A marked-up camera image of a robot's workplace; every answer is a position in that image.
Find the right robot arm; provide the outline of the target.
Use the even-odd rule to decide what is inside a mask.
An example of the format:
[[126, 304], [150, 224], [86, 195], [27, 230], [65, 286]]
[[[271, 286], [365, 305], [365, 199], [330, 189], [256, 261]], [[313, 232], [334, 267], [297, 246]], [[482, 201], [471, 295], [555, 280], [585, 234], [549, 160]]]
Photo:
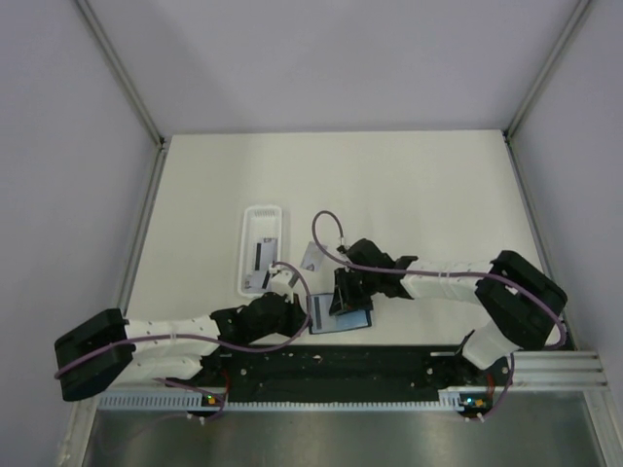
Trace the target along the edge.
[[463, 340], [454, 362], [465, 384], [479, 383], [495, 361], [517, 350], [558, 349], [566, 343], [561, 314], [567, 294], [515, 251], [503, 250], [484, 263], [438, 263], [417, 256], [392, 259], [366, 238], [337, 250], [335, 314], [363, 308], [376, 294], [455, 301], [486, 311], [487, 324]]

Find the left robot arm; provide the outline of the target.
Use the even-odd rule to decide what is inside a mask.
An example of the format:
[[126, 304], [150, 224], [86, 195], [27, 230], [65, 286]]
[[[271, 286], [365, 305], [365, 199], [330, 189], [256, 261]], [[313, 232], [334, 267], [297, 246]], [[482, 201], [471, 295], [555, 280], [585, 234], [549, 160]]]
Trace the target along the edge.
[[220, 377], [221, 364], [212, 356], [217, 350], [258, 353], [251, 344], [273, 334], [286, 338], [275, 346], [281, 349], [300, 337], [309, 321], [296, 295], [273, 292], [179, 321], [127, 319], [109, 308], [55, 341], [55, 379], [65, 402], [156, 378], [207, 386]]

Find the silver card black stripe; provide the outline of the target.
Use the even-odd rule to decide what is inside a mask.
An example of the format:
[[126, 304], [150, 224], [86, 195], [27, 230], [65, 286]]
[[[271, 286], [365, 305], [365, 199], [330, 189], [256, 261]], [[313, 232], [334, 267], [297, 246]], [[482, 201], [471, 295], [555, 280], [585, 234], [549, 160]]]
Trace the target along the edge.
[[311, 296], [311, 334], [330, 334], [337, 330], [337, 321], [329, 313], [332, 302], [332, 294]]

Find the blue card holder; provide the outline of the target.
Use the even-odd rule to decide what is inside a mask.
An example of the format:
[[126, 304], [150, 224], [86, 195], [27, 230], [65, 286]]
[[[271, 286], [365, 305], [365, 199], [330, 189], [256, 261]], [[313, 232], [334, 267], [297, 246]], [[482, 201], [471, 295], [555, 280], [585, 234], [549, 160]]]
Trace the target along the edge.
[[356, 310], [332, 316], [337, 321], [337, 330], [330, 334], [365, 329], [372, 326], [372, 318], [369, 310]]

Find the white plastic basket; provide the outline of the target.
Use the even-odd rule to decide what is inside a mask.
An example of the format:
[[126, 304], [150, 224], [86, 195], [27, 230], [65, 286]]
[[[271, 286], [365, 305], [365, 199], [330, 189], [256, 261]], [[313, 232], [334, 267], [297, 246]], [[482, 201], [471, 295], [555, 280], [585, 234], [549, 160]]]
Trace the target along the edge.
[[270, 291], [270, 268], [282, 250], [283, 212], [276, 205], [244, 210], [238, 258], [238, 293], [253, 299]]

